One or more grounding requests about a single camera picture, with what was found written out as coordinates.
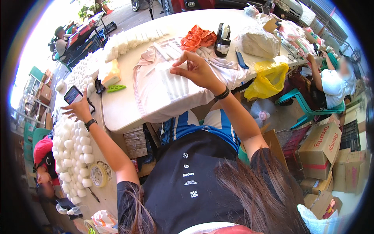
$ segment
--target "person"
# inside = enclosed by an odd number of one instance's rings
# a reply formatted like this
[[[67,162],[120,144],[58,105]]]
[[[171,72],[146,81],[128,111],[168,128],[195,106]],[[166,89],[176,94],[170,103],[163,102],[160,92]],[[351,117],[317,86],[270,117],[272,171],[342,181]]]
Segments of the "person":
[[[176,66],[188,61],[188,70]],[[272,154],[253,117],[197,54],[184,51],[170,73],[218,99],[199,125],[188,110],[163,123],[157,163],[143,185],[129,157],[92,119],[85,89],[62,107],[88,125],[117,178],[118,230],[127,233],[309,233],[295,179]],[[238,159],[240,142],[250,167]]]
[[[65,29],[63,27],[58,27],[55,31],[56,36],[56,50],[58,52],[58,55],[60,56],[60,60],[64,61],[66,58],[68,59],[67,55],[65,54],[66,47],[68,45],[68,39],[71,36],[71,34],[66,34]]]
[[[54,185],[60,185],[55,171],[55,159],[52,154],[52,139],[49,135],[36,143],[34,148],[34,164],[38,194],[53,200]]]
[[[345,96],[352,95],[356,89],[356,77],[353,64],[349,57],[341,58],[339,69],[335,69],[326,52],[322,52],[326,59],[328,69],[321,73],[314,56],[308,54],[311,63],[313,82],[311,85],[312,97],[320,108],[332,109],[344,101]]]

